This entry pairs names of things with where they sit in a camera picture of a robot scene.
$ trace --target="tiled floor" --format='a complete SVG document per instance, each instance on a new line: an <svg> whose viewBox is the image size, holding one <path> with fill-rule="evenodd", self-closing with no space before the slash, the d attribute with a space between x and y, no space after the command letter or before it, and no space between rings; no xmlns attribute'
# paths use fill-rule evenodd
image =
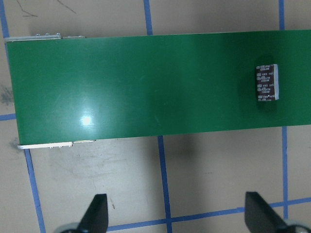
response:
<svg viewBox="0 0 311 233"><path fill-rule="evenodd" d="M279 3L285 6L284 19ZM278 30L279 18L286 29L308 29L310 4L307 0L0 0L1 33L146 35L146 22L149 29L152 23L154 34L262 31ZM7 119L14 104L4 43L0 59L0 119ZM0 132L0 232L39 232L26 161L15 147L16 121L1 120ZM42 209L47 233L76 226L96 193L108 194L109 230L117 233L169 233L170 222L178 233L228 229L246 233L240 207L245 191L257 190L269 203L278 203L275 210L281 216L288 209L289 218L311 225L310 137L311 126L288 127L287 135L281 128L170 135L163 137L165 156L159 156L157 137L31 150L41 202L37 208ZM288 156L282 148L286 138Z"/></svg>

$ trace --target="green board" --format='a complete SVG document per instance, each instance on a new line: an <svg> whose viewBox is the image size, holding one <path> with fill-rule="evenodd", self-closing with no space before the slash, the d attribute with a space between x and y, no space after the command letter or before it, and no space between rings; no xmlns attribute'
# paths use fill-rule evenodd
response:
<svg viewBox="0 0 311 233"><path fill-rule="evenodd" d="M8 42L21 145L311 124L311 31ZM278 64L258 102L255 67Z"/></svg>

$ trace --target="small rectangular object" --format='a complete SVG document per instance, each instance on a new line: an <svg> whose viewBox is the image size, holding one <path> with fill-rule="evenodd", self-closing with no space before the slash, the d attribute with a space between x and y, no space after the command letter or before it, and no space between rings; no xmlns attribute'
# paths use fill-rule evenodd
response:
<svg viewBox="0 0 311 233"><path fill-rule="evenodd" d="M278 100L277 64L256 67L256 85L258 101Z"/></svg>

